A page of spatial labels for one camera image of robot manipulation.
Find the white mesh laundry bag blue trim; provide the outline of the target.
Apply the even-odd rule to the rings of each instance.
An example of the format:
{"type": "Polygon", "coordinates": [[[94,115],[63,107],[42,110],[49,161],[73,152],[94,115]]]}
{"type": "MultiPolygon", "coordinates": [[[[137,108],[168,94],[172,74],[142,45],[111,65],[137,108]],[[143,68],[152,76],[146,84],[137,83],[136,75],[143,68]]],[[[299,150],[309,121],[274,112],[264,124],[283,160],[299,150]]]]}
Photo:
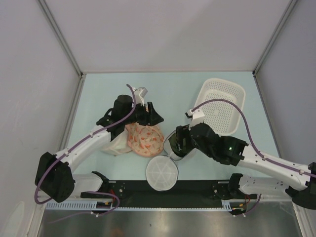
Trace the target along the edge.
{"type": "Polygon", "coordinates": [[[153,157],[146,167],[146,180],[155,191],[168,191],[174,187],[178,180],[179,170],[177,162],[192,158],[196,154],[196,149],[186,153],[183,157],[176,155],[171,147],[170,138],[176,138],[174,130],[163,142],[164,155],[153,157]]]}

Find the dark green bra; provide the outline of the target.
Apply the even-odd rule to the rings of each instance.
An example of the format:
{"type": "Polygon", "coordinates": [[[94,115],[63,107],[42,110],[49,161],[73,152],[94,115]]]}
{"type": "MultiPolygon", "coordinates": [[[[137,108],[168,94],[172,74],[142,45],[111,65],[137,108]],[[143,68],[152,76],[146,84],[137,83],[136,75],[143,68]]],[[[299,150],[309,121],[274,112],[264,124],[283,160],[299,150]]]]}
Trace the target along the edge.
{"type": "Polygon", "coordinates": [[[191,150],[186,148],[180,148],[176,132],[168,137],[166,144],[168,145],[166,146],[166,152],[175,160],[182,159],[191,152],[191,150]]]}

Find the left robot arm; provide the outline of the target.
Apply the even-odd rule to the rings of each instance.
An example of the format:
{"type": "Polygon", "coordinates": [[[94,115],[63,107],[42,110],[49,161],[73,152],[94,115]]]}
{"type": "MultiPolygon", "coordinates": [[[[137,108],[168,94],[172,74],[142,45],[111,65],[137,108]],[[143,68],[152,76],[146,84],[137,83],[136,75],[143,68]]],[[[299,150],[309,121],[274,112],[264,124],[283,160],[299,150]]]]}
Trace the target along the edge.
{"type": "Polygon", "coordinates": [[[152,102],[145,103],[142,95],[119,95],[85,137],[71,147],[54,154],[46,152],[40,157],[35,202],[63,202],[74,193],[106,196],[109,185],[104,175],[90,172],[75,177],[73,172],[96,151],[112,156],[131,152],[143,157],[158,155],[163,143],[158,125],[163,121],[152,102]]]}

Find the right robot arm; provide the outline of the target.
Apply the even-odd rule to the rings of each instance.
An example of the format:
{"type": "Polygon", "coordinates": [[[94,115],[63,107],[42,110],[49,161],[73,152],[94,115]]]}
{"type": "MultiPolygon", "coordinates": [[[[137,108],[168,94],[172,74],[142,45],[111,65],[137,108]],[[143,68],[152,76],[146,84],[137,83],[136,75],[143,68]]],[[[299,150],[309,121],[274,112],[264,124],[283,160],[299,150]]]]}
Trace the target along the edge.
{"type": "Polygon", "coordinates": [[[232,136],[219,136],[209,125],[199,123],[178,126],[168,139],[173,153],[184,158],[193,149],[223,165],[233,165],[259,171],[265,178],[232,174],[228,193],[233,198],[245,195],[289,196],[296,205],[316,208],[316,164],[309,165],[260,152],[254,144],[232,136]]]}

